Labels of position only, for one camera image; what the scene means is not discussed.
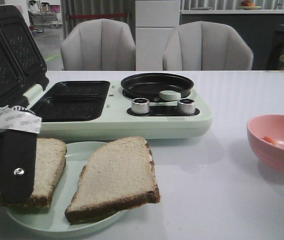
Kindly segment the black gripper with tape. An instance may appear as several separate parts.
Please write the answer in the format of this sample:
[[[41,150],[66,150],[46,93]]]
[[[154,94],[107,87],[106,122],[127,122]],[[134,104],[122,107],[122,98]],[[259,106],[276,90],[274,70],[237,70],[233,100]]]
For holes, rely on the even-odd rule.
[[[0,110],[0,193],[22,203],[33,192],[41,117],[21,106]]]

